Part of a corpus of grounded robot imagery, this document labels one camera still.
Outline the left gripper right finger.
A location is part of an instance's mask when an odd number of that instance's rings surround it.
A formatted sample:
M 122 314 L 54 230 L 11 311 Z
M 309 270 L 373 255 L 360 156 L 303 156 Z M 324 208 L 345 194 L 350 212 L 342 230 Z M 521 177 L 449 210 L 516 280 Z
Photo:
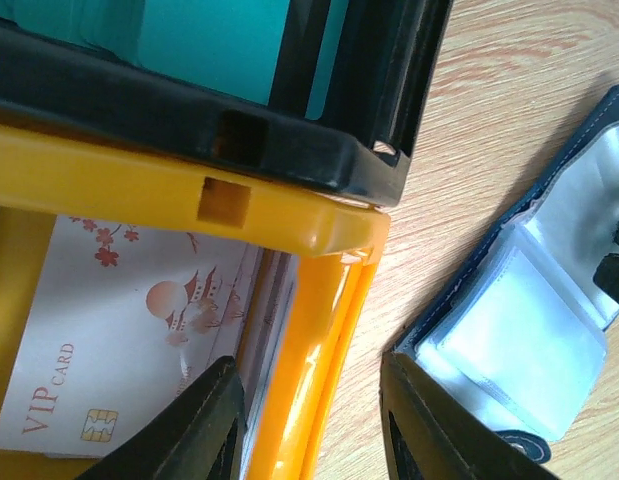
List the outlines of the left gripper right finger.
M 486 428 L 406 354 L 383 354 L 381 413 L 391 479 L 555 477 Z

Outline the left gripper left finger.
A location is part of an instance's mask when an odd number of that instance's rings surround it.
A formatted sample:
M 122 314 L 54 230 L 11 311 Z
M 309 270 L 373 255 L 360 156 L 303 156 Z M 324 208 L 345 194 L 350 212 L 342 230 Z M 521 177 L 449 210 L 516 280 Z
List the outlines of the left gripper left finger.
M 223 356 L 81 479 L 237 479 L 246 430 L 235 359 Z

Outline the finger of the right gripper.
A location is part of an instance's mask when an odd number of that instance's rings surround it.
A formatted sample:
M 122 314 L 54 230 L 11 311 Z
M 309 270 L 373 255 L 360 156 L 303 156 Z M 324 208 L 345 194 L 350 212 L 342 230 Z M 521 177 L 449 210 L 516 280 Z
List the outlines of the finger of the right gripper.
M 619 247 L 619 206 L 613 243 Z M 619 252 L 607 254 L 599 263 L 593 276 L 594 284 L 619 305 Z

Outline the dark blue card holder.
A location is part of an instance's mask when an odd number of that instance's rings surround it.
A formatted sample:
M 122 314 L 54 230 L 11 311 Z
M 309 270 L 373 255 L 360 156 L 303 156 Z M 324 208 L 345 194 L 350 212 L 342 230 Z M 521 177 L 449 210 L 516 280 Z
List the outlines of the dark blue card holder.
M 403 353 L 537 464 L 608 355 L 619 305 L 593 282 L 619 206 L 619 85 L 387 352 Z

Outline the white VIP card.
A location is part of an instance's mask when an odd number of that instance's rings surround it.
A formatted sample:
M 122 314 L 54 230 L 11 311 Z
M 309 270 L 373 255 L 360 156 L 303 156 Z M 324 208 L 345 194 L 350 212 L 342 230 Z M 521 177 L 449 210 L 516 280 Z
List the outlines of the white VIP card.
M 208 365 L 253 247 L 60 216 L 0 412 L 0 449 L 102 457 Z

